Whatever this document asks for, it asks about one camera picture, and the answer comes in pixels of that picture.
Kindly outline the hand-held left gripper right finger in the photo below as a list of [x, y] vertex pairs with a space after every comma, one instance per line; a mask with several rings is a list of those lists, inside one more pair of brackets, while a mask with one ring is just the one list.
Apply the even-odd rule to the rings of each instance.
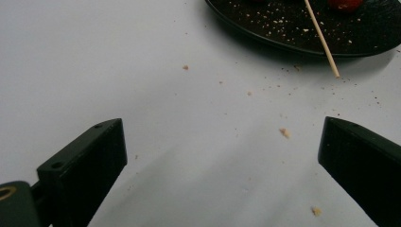
[[318, 161], [378, 227], [401, 227], [401, 146], [327, 116]]

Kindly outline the black round plate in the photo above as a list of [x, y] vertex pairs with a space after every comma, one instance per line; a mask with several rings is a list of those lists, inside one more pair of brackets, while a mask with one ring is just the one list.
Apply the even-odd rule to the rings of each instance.
[[351, 13], [330, 8], [327, 0], [205, 2], [218, 18], [257, 41], [313, 56], [325, 52], [308, 7], [335, 58], [373, 56], [401, 44], [400, 0], [362, 0]]

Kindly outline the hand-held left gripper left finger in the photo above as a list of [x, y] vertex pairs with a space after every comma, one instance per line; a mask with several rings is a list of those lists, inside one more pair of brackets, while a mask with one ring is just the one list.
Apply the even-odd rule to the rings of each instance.
[[54, 227], [87, 227], [128, 162], [120, 118], [91, 127], [38, 169]]

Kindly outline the red hawthorn fruit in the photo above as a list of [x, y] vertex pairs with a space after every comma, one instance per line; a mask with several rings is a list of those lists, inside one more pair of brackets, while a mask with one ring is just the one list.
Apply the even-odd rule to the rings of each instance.
[[327, 0], [327, 4], [331, 9], [347, 13], [357, 10], [362, 3], [363, 0]]

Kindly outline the thin wooden skewer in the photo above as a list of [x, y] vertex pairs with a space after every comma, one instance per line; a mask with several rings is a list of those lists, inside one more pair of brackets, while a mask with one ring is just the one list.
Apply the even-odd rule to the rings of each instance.
[[317, 21], [317, 19], [315, 17], [314, 11], [313, 11], [310, 3], [309, 3], [309, 0], [304, 0], [304, 2], [305, 2], [305, 6], [307, 8], [307, 11], [309, 13], [310, 19], [312, 21], [312, 24], [315, 27], [316, 32], [317, 32], [317, 34], [319, 36], [320, 42], [321, 42], [322, 47], [323, 47], [323, 51], [325, 53], [325, 56], [327, 57], [327, 60], [328, 60], [329, 65], [331, 67], [331, 70], [332, 70], [332, 72], [334, 74], [334, 77], [336, 79], [339, 79], [340, 78], [340, 72], [338, 70], [338, 67], [337, 67], [335, 61], [334, 61], [334, 58], [333, 58], [333, 56], [331, 54], [331, 51], [330, 51], [330, 49], [329, 49], [329, 47], [327, 45], [327, 42], [326, 42], [326, 40], [325, 40], [325, 38], [323, 36], [323, 33], [322, 33], [321, 28], [319, 26], [319, 23], [318, 23], [318, 21]]

